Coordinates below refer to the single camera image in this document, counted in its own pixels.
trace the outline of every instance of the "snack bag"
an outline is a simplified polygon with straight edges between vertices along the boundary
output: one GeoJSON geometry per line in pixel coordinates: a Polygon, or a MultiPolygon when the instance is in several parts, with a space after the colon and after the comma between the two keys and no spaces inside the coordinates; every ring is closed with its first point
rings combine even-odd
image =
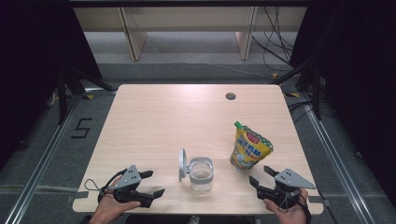
{"type": "Polygon", "coordinates": [[[235,147],[230,162],[238,171],[250,169],[274,151],[272,143],[239,121],[235,124],[235,147]]]}

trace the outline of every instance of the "cup lid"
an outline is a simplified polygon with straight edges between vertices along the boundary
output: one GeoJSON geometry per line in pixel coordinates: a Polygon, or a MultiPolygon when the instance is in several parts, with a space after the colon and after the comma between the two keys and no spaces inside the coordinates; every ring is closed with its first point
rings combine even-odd
{"type": "Polygon", "coordinates": [[[186,150],[181,148],[178,152],[178,182],[181,182],[181,179],[186,177],[190,172],[190,167],[186,163],[186,150]]]}

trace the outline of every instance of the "round hole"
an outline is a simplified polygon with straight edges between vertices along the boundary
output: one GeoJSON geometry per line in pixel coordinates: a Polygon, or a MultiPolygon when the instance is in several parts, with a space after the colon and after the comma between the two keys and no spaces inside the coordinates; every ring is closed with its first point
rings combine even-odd
{"type": "Polygon", "coordinates": [[[225,98],[227,98],[228,100],[234,100],[236,98],[236,95],[233,92],[228,92],[227,94],[225,94],[225,98]]]}

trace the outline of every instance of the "human hand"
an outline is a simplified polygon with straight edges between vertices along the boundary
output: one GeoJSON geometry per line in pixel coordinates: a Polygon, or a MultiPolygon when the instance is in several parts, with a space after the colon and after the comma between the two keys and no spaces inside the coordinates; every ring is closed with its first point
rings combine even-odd
{"type": "MultiPolygon", "coordinates": [[[[308,198],[308,192],[305,189],[299,189],[300,194],[304,197],[299,198],[299,202],[302,205],[306,204],[306,199],[308,198]]],[[[279,219],[281,224],[305,224],[306,216],[303,208],[295,204],[292,208],[288,209],[287,213],[283,213],[278,210],[278,206],[271,200],[264,199],[265,208],[273,212],[279,219]]]]}
{"type": "MultiPolygon", "coordinates": [[[[115,186],[119,182],[120,177],[116,178],[111,186],[115,186]]],[[[117,202],[113,194],[105,194],[96,207],[95,213],[90,219],[90,224],[107,224],[118,218],[125,211],[140,206],[140,202],[117,202]]]]}

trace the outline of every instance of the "table surface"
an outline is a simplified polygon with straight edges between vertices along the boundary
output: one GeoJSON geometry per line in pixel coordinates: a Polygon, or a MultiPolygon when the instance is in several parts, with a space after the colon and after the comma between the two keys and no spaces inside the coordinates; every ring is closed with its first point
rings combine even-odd
{"type": "MultiPolygon", "coordinates": [[[[276,85],[120,86],[78,191],[87,191],[84,182],[89,178],[102,187],[132,164],[139,172],[154,171],[152,177],[142,180],[139,192],[165,189],[150,208],[129,211],[132,213],[271,213],[248,183],[248,176],[253,175],[262,186],[275,186],[275,180],[263,171],[264,165],[279,172],[289,167],[314,183],[284,96],[276,85]],[[236,95],[234,100],[226,98],[229,92],[236,95]],[[237,120],[274,145],[270,156],[244,172],[230,164],[237,120]],[[178,181],[181,148],[186,150],[187,163],[195,157],[213,161],[215,176],[210,191],[192,190],[187,177],[178,181]]],[[[308,192],[318,196],[315,189],[308,192]]],[[[93,212],[97,194],[90,191],[88,198],[75,199],[73,209],[93,212]]],[[[309,209],[320,214],[323,205],[309,203],[309,209]]]]}

